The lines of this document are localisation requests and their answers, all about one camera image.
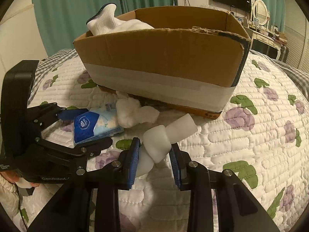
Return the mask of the oval white mirror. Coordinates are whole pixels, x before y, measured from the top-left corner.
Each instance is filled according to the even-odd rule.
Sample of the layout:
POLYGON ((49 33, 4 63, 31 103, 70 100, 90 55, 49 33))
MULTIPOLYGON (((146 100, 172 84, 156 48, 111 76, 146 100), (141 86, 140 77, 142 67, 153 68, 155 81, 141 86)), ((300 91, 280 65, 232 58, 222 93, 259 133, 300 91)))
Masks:
POLYGON ((254 24, 264 26, 269 20, 269 10, 263 0, 256 0, 251 9, 251 19, 254 24))

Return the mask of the floral quilted blanket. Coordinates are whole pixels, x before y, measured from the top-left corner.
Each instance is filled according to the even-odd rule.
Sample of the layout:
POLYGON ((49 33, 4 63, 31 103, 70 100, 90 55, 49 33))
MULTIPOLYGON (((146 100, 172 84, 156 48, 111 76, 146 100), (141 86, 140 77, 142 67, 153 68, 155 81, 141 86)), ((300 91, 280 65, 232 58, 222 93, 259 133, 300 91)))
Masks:
MULTIPOLYGON (((256 51, 248 59, 232 97, 217 120, 192 116, 198 131, 179 143, 208 169, 230 169, 253 193, 280 231, 290 231, 308 204, 308 92, 294 76, 308 75, 256 51)), ((117 96, 103 92, 77 52, 64 49, 39 63, 29 107, 57 102, 70 109, 104 108, 117 96)), ((140 124, 113 137, 111 148, 88 162, 100 169, 117 158, 133 137, 167 126, 184 113, 161 111, 154 125, 140 124)), ((23 197, 14 223, 26 231, 60 184, 41 184, 23 197)), ((190 194, 175 186, 169 157, 119 191, 122 231, 186 231, 190 194)))

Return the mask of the dark striped suitcase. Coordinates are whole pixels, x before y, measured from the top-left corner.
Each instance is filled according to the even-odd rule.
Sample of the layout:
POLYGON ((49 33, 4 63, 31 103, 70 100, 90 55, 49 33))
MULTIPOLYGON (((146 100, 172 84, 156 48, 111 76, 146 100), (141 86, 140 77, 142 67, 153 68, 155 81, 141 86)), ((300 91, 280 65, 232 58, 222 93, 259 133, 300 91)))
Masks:
POLYGON ((279 61, 286 63, 287 57, 289 54, 289 49, 286 45, 282 45, 280 49, 279 61))

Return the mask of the blue tissue pack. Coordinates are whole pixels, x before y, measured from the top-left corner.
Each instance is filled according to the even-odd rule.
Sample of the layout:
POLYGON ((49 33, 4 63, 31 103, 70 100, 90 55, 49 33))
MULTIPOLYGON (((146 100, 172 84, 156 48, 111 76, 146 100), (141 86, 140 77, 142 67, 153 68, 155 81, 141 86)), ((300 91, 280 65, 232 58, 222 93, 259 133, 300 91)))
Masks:
POLYGON ((124 131, 118 123, 116 104, 108 103, 104 107, 91 108, 74 118, 74 144, 79 145, 105 137, 112 137, 124 131))

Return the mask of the white foam knot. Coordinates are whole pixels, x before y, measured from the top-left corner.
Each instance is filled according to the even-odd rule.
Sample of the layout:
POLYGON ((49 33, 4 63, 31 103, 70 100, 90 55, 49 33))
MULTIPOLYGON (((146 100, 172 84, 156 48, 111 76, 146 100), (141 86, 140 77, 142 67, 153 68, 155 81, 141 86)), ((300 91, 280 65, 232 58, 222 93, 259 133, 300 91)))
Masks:
POLYGON ((139 148, 136 177, 147 174, 155 164, 160 163, 178 143, 197 132, 197 125, 190 114, 186 114, 167 126, 159 125, 143 134, 139 148))

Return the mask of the white louvered wardrobe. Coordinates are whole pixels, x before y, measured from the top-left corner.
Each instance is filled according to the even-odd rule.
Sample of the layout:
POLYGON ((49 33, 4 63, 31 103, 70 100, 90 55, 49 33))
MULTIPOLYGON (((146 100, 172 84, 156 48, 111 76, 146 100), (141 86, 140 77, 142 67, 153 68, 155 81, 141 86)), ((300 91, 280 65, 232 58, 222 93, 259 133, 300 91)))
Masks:
POLYGON ((308 20, 295 0, 284 1, 284 34, 289 49, 286 62, 308 73, 308 20))

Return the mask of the brown cardboard box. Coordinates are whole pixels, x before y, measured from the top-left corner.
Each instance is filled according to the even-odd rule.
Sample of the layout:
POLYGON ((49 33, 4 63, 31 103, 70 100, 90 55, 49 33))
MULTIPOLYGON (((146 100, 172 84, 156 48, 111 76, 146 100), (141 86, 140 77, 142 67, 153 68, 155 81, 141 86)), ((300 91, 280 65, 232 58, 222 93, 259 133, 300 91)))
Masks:
POLYGON ((250 37, 233 15, 215 9, 161 6, 116 16, 153 29, 93 36, 74 47, 104 91, 125 92, 216 119, 240 79, 250 37))

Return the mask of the white sock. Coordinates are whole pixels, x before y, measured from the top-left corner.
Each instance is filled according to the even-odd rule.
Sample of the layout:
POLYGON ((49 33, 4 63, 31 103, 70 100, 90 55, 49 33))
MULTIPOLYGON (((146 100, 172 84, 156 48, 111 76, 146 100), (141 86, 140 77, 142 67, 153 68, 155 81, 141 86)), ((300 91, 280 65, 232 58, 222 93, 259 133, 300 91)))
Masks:
POLYGON ((134 30, 153 29, 152 26, 138 19, 124 21, 116 18, 116 9, 117 5, 114 3, 105 4, 86 22, 86 26, 93 36, 134 30))

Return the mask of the teal curtain left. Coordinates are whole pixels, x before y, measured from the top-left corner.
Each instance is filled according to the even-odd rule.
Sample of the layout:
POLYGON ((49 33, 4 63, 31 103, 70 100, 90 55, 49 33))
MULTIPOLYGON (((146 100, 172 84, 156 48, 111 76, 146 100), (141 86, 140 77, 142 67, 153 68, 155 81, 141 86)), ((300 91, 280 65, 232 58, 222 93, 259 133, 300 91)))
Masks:
POLYGON ((86 21, 108 3, 117 6, 116 15, 135 9, 176 5, 177 0, 32 0, 40 36, 51 56, 73 47, 73 41, 87 31, 86 21))

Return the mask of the white cotton lump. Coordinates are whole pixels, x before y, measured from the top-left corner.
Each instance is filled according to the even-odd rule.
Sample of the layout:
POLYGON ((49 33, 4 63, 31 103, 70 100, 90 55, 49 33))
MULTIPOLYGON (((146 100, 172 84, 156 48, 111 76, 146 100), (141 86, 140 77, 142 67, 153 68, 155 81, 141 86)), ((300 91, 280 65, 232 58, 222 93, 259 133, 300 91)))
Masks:
POLYGON ((123 128, 132 128, 142 123, 155 123, 160 112, 151 106, 141 106, 139 100, 127 93, 117 91, 116 111, 118 123, 123 128))

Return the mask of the white dressing table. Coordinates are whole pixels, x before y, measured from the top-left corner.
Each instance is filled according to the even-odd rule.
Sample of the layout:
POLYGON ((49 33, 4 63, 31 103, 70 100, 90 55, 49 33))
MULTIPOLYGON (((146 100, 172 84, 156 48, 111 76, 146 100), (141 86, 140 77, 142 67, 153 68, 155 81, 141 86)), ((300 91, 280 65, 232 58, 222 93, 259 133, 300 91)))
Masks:
POLYGON ((251 38, 250 49, 260 52, 272 59, 279 60, 281 56, 281 44, 273 38, 263 35, 255 30, 244 28, 251 38))

